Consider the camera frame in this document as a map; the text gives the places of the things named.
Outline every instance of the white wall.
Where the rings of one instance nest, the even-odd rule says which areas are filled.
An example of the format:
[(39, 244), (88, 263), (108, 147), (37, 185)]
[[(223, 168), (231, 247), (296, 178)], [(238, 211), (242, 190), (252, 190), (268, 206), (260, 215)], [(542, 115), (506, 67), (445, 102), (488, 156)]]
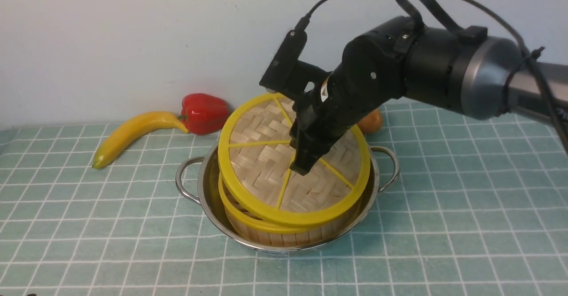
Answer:
[[(177, 112), (192, 92), (238, 106), (264, 92), (272, 52), (316, 1), (0, 0), (0, 128)], [(460, 25), (506, 35), (473, 7), (439, 1)], [(568, 0), (478, 1), (529, 48), (545, 45), (542, 61), (568, 63)], [(302, 59), (331, 70), (347, 41), (402, 13), (394, 0), (332, 0), (312, 18)]]

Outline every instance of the woven bamboo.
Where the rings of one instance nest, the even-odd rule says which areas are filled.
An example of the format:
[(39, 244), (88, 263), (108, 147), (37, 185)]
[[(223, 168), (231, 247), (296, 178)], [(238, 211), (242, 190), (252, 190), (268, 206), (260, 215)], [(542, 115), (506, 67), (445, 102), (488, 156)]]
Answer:
[(239, 235), (256, 243), (274, 247), (300, 246), (328, 239), (353, 221), (361, 207), (359, 200), (341, 217), (313, 229), (289, 228), (273, 225), (249, 213), (227, 190), (221, 177), (219, 195), (225, 206), (227, 219)]
[(220, 167), (223, 175), (234, 176), (225, 178), (234, 201), (245, 206), (249, 215), (273, 223), (299, 225), (287, 223), (290, 214), (285, 217), (285, 213), (326, 213), (339, 206), (329, 213), (329, 219), (320, 217), (318, 224), (306, 223), (307, 228), (340, 217), (357, 201), (367, 183), (369, 156), (367, 144), (362, 146), (364, 139), (355, 134), (360, 134), (355, 127), (308, 174), (291, 171), (288, 167), (296, 153), (289, 145), (290, 128), (296, 119), (292, 104), (282, 95), (264, 97), (233, 114), (221, 131), (219, 144), (220, 157), (226, 149), (230, 165), (222, 165), (220, 159)]

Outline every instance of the red bell pepper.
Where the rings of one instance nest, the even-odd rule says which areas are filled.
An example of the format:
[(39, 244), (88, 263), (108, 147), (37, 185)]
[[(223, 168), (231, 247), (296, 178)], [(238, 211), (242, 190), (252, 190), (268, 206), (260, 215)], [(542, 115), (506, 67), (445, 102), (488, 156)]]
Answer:
[(181, 102), (179, 120), (190, 133), (205, 135), (223, 128), (229, 118), (229, 104), (220, 98), (204, 93), (185, 96)]

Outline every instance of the banana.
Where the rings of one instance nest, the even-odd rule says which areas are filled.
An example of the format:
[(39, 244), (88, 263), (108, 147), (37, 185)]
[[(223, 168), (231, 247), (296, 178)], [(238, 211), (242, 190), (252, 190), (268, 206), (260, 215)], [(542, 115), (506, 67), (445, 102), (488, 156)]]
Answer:
[(189, 130), (176, 115), (164, 111), (146, 112), (124, 122), (99, 146), (93, 157), (92, 167), (101, 169), (114, 161), (132, 142), (154, 130), (177, 128)]

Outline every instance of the black cable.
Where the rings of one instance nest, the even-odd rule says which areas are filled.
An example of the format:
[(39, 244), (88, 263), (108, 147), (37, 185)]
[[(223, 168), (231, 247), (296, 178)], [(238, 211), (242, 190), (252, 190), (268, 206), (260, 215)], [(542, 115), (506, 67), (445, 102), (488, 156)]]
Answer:
[[(308, 26), (310, 18), (314, 14), (314, 11), (316, 11), (316, 9), (318, 9), (318, 7), (320, 7), (326, 1), (329, 0), (318, 1), (318, 3), (316, 3), (310, 9), (310, 11), (304, 17), (302, 17), (302, 19), (300, 19), (300, 21), (296, 25), (296, 29), (304, 31)], [(448, 29), (448, 31), (456, 33), (462, 29), (459, 25), (457, 25), (453, 21), (453, 19), (446, 13), (446, 11), (444, 11), (444, 9), (440, 7), (440, 5), (437, 3), (436, 0), (420, 0), (420, 1), (425, 5), (426, 9), (428, 9), (428, 11), (430, 11), (430, 13), (432, 13), (432, 15), (436, 17), (436, 19), (440, 21), (440, 23), (442, 23), (442, 25), (444, 25), (446, 29)], [(523, 57), (523, 59), (525, 60), (525, 63), (529, 71), (531, 72), (537, 83), (537, 87), (540, 90), (542, 100), (544, 101), (546, 109), (550, 114), (552, 125), (554, 126), (556, 132), (558, 133), (560, 142), (562, 142), (562, 146), (564, 147), (564, 151), (566, 152), (566, 154), (568, 154), (568, 132), (566, 131), (566, 128), (564, 127), (564, 124), (562, 123), (560, 116), (558, 115), (558, 113), (556, 113), (556, 110), (554, 108), (555, 102), (554, 102), (554, 97), (552, 96), (552, 90), (550, 89), (550, 86), (548, 85), (548, 82), (544, 77), (544, 74), (538, 67), (536, 58), (534, 58), (534, 56), (531, 55), (531, 52), (525, 45), (523, 37), (521, 37), (521, 35), (517, 32), (517, 30), (515, 30), (509, 23), (507, 23), (507, 21), (502, 19), (499, 15), (497, 15), (495, 12), (491, 11), (491, 9), (485, 7), (481, 3), (478, 3), (477, 1), (474, 0), (462, 0), (462, 1), (477, 7), (478, 9), (489, 15), (491, 18), (497, 21), (497, 23), (499, 23), (505, 30), (507, 30), (513, 36), (515, 41), (517, 41), (517, 45), (519, 46), (521, 52), (521, 57)], [(409, 14), (409, 16), (412, 19), (420, 23), (422, 22), (422, 15), (420, 15), (420, 12), (412, 5), (412, 3), (410, 3), (408, 0), (396, 0), (396, 2), (400, 5), (400, 7), (404, 9), (404, 11), (406, 11), (406, 13)]]

